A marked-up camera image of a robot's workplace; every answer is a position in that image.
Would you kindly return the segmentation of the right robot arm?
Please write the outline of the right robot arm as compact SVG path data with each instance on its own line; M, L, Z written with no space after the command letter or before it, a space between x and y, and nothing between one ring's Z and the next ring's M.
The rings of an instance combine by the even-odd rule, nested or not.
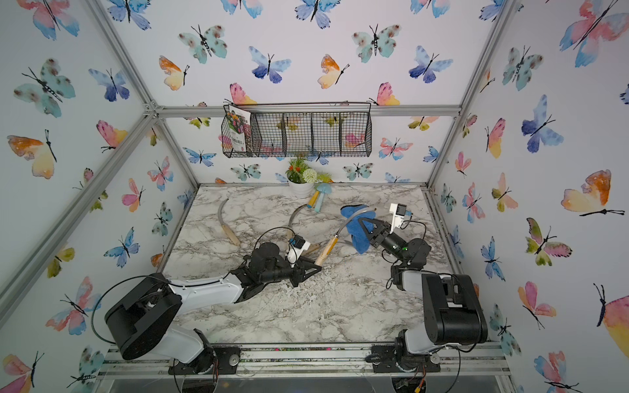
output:
M488 339L488 324L468 275L425 269L432 247L422 238L406 241L391 224L358 219L370 245L395 258L389 283L422 298L424 325L404 329L396 338L393 360L403 370L419 368L445 347L465 353Z

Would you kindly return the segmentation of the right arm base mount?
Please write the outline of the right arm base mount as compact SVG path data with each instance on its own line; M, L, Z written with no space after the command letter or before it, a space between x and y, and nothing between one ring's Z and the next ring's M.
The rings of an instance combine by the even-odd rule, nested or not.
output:
M402 330L393 344L372 345L365 362L375 373L438 373L440 361L433 360L439 349L425 334Z

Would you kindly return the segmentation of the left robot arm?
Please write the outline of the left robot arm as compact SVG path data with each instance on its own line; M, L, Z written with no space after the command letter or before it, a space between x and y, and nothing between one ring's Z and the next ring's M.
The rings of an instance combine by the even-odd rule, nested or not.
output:
M301 248L287 254L265 242L244 256L239 267L217 278L169 280L162 273L144 275L112 306L104 322L123 360L161 355L205 373L218 362L216 350L199 329L175 324L180 315L210 306L243 303L270 284L289 281L298 287L322 270Z

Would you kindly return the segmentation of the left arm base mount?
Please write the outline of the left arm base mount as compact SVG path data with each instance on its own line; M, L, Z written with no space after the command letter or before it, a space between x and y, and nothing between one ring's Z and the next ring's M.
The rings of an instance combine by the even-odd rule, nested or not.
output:
M188 375L235 375L238 371L242 349L240 346L213 346L204 349L198 357L188 364L177 362L168 368L173 376Z

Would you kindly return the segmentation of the blue microfiber rag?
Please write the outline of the blue microfiber rag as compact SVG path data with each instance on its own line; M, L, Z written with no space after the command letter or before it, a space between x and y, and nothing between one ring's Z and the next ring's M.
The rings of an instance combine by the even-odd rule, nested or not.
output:
M365 254L365 252L368 251L368 249L370 248L370 241L368 239L368 236L365 234L365 231L363 230L361 224L359 223L359 219L360 218L374 219L376 217L375 211L367 211L360 215L354 216L355 213L365 208L368 208L368 206L367 205L348 205L348 206L343 206L340 209L340 212L343 217L346 217L347 219L352 218L352 221L350 221L347 224L346 229L352 238L353 247L355 247L355 250L360 255Z

